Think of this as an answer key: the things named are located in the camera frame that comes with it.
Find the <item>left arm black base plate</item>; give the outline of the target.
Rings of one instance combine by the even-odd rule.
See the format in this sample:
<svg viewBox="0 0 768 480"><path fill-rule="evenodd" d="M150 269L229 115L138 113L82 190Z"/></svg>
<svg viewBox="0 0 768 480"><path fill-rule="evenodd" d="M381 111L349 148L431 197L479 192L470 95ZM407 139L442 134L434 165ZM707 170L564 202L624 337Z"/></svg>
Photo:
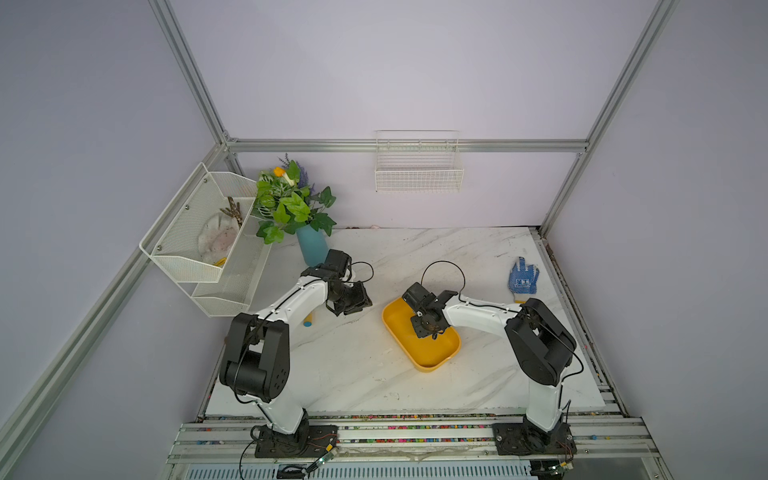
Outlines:
<svg viewBox="0 0 768 480"><path fill-rule="evenodd" d="M313 424L303 411L297 430L292 434L278 433L266 425L250 431L255 458L319 458L338 443L338 426Z"/></svg>

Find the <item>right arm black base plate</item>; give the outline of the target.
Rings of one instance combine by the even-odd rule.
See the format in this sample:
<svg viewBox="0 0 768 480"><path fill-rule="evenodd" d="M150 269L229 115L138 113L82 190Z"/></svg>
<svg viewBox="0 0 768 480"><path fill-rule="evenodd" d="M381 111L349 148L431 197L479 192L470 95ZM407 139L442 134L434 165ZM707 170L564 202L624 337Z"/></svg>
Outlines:
<svg viewBox="0 0 768 480"><path fill-rule="evenodd" d="M497 454L501 456L564 455L577 452L570 425L562 415L550 431L535 426L526 417L521 423L494 423L491 426Z"/></svg>

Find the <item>yellow plastic storage box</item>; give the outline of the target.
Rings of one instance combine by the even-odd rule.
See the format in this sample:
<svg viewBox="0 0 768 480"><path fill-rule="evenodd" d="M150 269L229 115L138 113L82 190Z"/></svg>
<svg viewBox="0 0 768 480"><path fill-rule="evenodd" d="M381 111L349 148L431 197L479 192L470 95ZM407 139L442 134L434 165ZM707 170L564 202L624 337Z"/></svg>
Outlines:
<svg viewBox="0 0 768 480"><path fill-rule="evenodd" d="M411 324L413 315L406 302L397 298L383 308L382 322L413 366L422 373L430 373L455 357L462 341L453 328L439 334L436 340L418 338Z"/></svg>

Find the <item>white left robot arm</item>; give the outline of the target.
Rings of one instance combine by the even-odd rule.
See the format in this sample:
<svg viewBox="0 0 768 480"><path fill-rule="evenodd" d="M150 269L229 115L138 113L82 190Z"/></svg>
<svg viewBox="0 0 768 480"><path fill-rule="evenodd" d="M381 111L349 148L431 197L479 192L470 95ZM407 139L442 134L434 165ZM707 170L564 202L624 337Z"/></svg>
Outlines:
<svg viewBox="0 0 768 480"><path fill-rule="evenodd" d="M330 250L323 263L305 269L287 293L255 314L231 321L219 370L219 383L242 403L254 402L269 430L294 436L305 410L285 392L290 374L290 325L317 308L350 316L372 305L363 280L356 280L347 253Z"/></svg>

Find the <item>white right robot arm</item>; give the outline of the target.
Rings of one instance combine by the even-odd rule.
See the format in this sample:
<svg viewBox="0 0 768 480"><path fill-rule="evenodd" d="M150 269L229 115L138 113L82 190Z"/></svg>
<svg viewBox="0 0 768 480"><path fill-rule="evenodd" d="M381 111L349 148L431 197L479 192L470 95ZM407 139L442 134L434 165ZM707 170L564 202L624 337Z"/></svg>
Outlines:
<svg viewBox="0 0 768 480"><path fill-rule="evenodd" d="M411 324L419 338L437 337L450 327L505 337L529 378L524 423L542 434L561 424L561 384L575 358L577 342L543 301L530 298L515 306L465 298L452 290L434 294L419 282L402 299L414 312Z"/></svg>

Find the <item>blue dotted work glove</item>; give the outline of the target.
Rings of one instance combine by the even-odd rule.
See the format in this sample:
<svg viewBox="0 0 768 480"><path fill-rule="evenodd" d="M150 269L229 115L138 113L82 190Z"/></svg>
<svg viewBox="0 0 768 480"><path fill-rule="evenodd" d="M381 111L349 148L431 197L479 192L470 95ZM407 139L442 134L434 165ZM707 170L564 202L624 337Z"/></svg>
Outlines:
<svg viewBox="0 0 768 480"><path fill-rule="evenodd" d="M508 277L508 288L515 295L534 295L537 293L540 270L535 264L529 264L522 256L514 262Z"/></svg>

